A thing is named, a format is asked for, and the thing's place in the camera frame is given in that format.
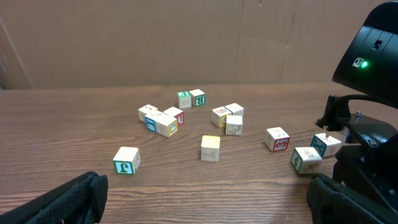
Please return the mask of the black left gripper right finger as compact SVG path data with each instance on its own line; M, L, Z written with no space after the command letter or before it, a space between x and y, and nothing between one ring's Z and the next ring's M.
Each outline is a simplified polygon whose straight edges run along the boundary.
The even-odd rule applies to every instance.
M307 189L312 222L317 224L397 224L397 213L315 173Z

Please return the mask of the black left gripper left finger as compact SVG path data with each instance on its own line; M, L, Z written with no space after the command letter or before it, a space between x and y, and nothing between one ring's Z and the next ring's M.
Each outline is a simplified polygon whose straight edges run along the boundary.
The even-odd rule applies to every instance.
M99 223L108 196L108 178L86 172L1 215L1 223Z

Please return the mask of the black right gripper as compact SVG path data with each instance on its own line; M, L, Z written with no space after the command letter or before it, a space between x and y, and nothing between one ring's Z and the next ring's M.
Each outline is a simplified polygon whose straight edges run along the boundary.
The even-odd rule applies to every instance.
M335 154L333 180L390 211L397 211L397 130L389 123L349 110L349 100L364 100L397 108L392 103L369 95L330 95L322 118L315 121L328 131L348 128L349 140Z

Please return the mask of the wooden block blue X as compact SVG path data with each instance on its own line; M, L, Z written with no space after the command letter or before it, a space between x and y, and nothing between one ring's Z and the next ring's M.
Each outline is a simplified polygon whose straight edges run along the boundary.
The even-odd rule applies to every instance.
M342 142L326 133L319 133L314 135L310 146L324 158L334 156L341 148Z

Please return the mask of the wooden block red 3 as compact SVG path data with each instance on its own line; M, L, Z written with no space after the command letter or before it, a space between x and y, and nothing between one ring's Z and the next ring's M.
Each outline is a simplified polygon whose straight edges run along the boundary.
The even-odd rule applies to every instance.
M290 136L281 128L268 128L264 137L264 143L272 151L284 151L288 148Z

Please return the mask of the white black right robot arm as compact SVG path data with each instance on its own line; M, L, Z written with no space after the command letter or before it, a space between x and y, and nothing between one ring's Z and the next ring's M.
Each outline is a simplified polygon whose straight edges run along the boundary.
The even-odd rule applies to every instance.
M332 80L357 95L329 96L316 125L329 131L348 129L346 145L337 153L333 179L366 198L397 211L397 129L351 113L351 100L397 107L397 2L375 7L366 18Z

